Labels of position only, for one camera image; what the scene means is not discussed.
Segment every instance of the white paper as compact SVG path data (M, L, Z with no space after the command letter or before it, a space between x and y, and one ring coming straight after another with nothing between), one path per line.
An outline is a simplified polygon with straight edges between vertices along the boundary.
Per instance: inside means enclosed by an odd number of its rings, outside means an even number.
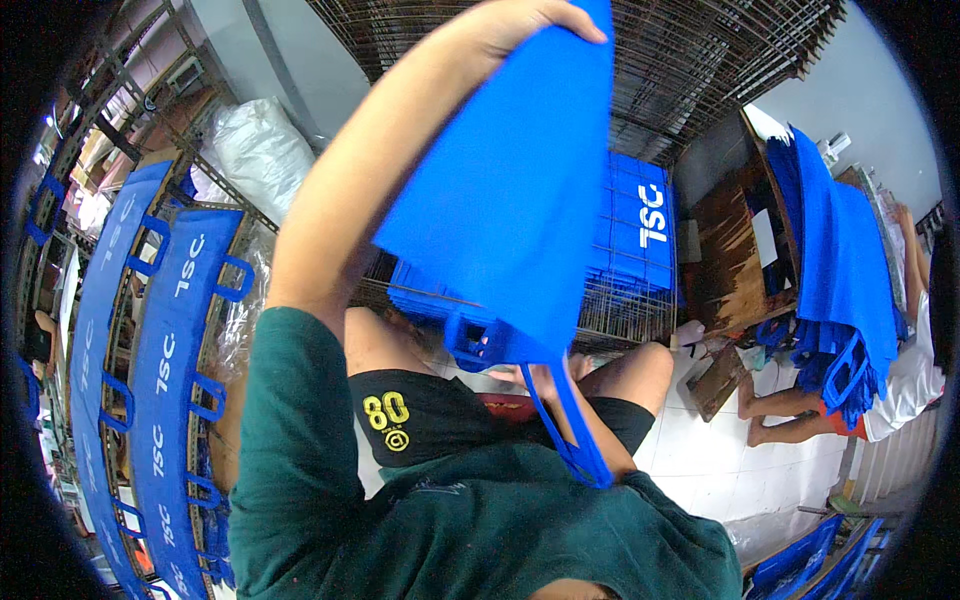
M760 268L777 260L777 244L774 242L774 229L770 227L770 213L767 209L759 211L751 223L754 226L756 249L760 252Z

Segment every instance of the t-shirt sleeve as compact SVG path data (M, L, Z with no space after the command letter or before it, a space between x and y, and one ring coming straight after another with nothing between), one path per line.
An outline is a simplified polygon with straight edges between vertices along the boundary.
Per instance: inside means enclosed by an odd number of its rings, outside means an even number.
M271 308L253 339L230 493L237 595L317 589L363 503L340 343L312 315Z

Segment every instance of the wall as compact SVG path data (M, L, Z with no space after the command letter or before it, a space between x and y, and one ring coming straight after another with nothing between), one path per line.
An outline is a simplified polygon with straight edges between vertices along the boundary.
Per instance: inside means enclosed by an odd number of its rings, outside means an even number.
M280 55L309 111L308 115L297 114L257 38L243 2L192 0L190 4L237 100L246 102L277 96L301 132L312 129L302 126L308 118L328 141L370 89L363 71L306 2L261 1L260 9Z
M847 3L822 58L805 81L788 80L754 104L787 121L814 142L847 132L852 144L833 168L854 162L890 189L920 219L941 199L933 142L921 109L883 38L867 16Z

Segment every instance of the red shorts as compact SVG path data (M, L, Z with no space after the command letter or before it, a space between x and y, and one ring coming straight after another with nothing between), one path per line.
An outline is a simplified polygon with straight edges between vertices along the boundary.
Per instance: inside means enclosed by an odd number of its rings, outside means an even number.
M856 427L853 429L848 429L847 424L843 421L843 411L836 411L832 415L828 415L827 405L822 399L820 400L820 414L830 421L830 424L833 425L833 430L837 432L837 435L848 437L853 436L855 438L867 440L867 430L863 426L863 415L860 415L857 418Z

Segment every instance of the white plastic bag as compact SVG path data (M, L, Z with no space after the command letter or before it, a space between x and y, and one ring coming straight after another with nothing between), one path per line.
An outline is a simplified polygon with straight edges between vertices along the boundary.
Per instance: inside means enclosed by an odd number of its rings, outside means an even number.
M230 183L278 225L315 159L276 97L221 109L213 148Z

